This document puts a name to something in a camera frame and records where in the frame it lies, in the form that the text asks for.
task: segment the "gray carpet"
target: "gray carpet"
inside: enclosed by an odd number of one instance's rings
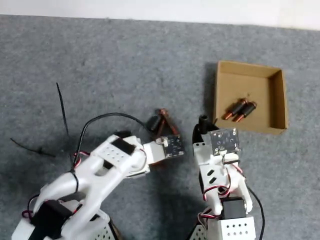
[[[264,239],[319,239],[319,39],[316,31],[258,26],[1,16],[0,238],[10,239],[29,197],[70,167],[59,82],[72,147],[96,115],[118,111],[146,121],[155,108],[169,109],[186,156],[124,180],[102,209],[126,239],[184,240],[205,207],[192,128],[211,111],[217,61],[235,60],[283,68],[287,79],[288,130],[240,133],[241,166],[264,205]],[[89,127],[83,149],[123,129],[147,140],[136,123],[113,117]],[[27,152],[10,138],[57,157]],[[252,214],[259,234],[256,202]]]

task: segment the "white wall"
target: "white wall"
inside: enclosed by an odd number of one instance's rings
[[[0,0],[0,14],[320,30],[318,0]]]

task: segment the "black cylinder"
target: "black cylinder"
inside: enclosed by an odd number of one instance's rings
[[[155,115],[149,119],[146,125],[151,132],[155,133],[159,128],[161,120],[162,117],[160,115]]]
[[[200,134],[208,133],[208,122],[209,122],[209,119],[206,115],[199,116],[198,127],[199,127]]]
[[[256,109],[256,107],[257,104],[254,101],[248,102],[241,110],[241,113],[244,117],[247,117],[253,110]]]
[[[232,116],[236,115],[237,113],[239,113],[241,111],[241,109],[246,105],[247,100],[246,99],[241,99],[240,101],[238,101],[230,110],[230,112],[232,113]]]

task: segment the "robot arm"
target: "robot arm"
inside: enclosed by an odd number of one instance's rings
[[[199,213],[189,239],[254,240],[253,208],[245,177],[239,168],[238,131],[218,129],[206,116],[199,117],[192,136],[193,153],[203,200],[208,208]]]
[[[149,164],[166,158],[166,146],[162,143],[153,141],[142,145],[136,136],[124,139],[110,136],[75,168],[76,178],[67,172],[42,188],[34,205],[34,217],[30,222],[21,220],[12,240],[89,239],[83,238],[84,230],[93,231],[94,228],[88,225],[97,213],[100,212],[99,216],[104,214],[100,210],[101,204],[120,182],[150,172]],[[59,199],[75,192],[76,179],[78,191],[85,197],[80,202],[73,200],[60,204]]]

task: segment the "cardboard box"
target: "cardboard box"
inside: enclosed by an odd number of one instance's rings
[[[280,134],[288,127],[286,84],[280,68],[235,61],[219,61],[215,79],[213,119],[220,128],[266,134]],[[240,122],[224,120],[239,99],[257,103],[256,109]]]

